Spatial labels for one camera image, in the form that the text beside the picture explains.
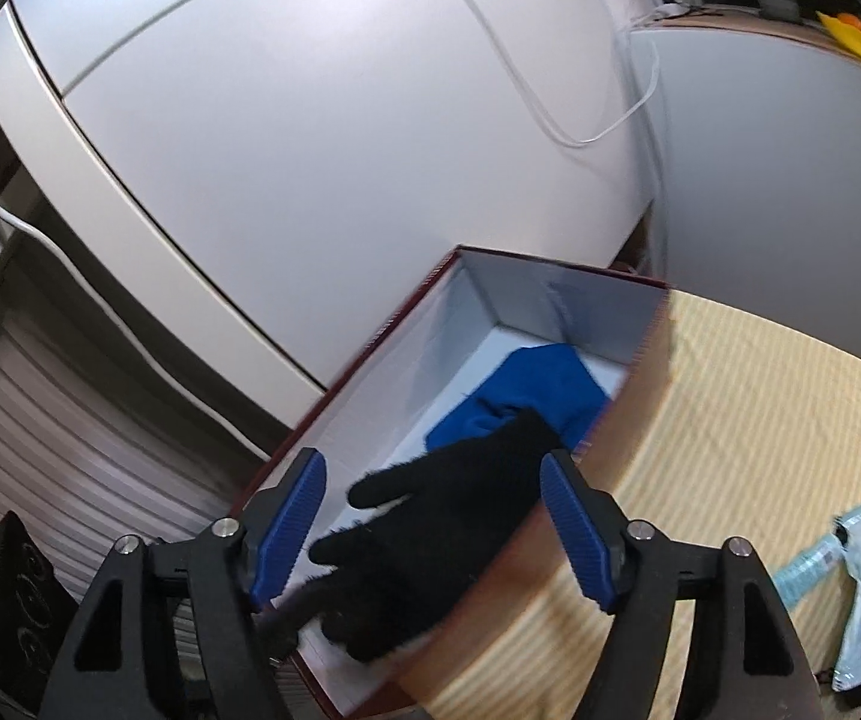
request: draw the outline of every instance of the blue gripper pad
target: blue gripper pad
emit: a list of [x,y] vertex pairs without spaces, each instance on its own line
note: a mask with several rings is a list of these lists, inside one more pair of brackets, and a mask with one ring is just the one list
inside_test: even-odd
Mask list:
[[582,593],[609,613],[617,601],[610,551],[553,455],[541,461],[541,496]]
[[304,449],[273,490],[261,490],[257,494],[275,493],[278,500],[275,501],[275,515],[256,549],[250,590],[255,608],[263,608],[283,592],[325,490],[323,455],[316,449]]

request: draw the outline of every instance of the tabletop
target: tabletop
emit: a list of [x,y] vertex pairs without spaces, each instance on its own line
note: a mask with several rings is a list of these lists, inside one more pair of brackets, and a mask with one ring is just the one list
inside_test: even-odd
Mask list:
[[[677,541],[745,536],[775,570],[861,503],[861,360],[694,295],[673,293],[672,312],[667,397],[614,497]],[[853,592],[837,569],[791,615],[814,671],[835,662]],[[691,619],[679,603],[652,720],[673,716]],[[563,565],[424,707],[436,720],[568,719],[609,625]],[[846,716],[824,703],[827,717]]]

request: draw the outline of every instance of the cardboard box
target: cardboard box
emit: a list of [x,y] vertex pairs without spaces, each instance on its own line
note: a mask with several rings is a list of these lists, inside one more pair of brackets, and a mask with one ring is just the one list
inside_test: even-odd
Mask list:
[[[612,490],[669,377],[666,285],[615,271],[460,247],[427,277],[294,429],[241,499],[277,483],[304,446],[328,462],[328,490],[307,544],[360,518],[346,492],[367,471],[424,453],[424,436],[522,346],[570,343],[611,404],[574,453],[591,485]],[[435,695],[523,612],[566,560],[537,505],[457,607],[430,634],[377,664],[302,632],[299,672],[332,718],[393,712]],[[288,589],[321,573],[304,552]]]

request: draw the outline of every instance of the blue fabric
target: blue fabric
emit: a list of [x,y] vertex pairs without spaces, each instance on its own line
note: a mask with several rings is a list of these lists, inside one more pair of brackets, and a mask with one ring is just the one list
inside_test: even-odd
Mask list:
[[462,439],[484,437],[530,408],[572,452],[609,402],[572,346],[550,343],[518,349],[437,423],[425,443],[431,452]]

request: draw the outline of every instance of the corrugated panel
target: corrugated panel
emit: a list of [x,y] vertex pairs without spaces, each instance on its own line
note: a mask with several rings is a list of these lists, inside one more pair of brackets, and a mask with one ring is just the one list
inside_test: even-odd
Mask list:
[[[80,599],[117,536],[192,538],[227,512],[257,461],[83,333],[74,312],[86,298],[73,285],[51,300],[40,279],[17,256],[0,286],[0,517],[17,512]],[[193,659],[189,604],[175,619]]]

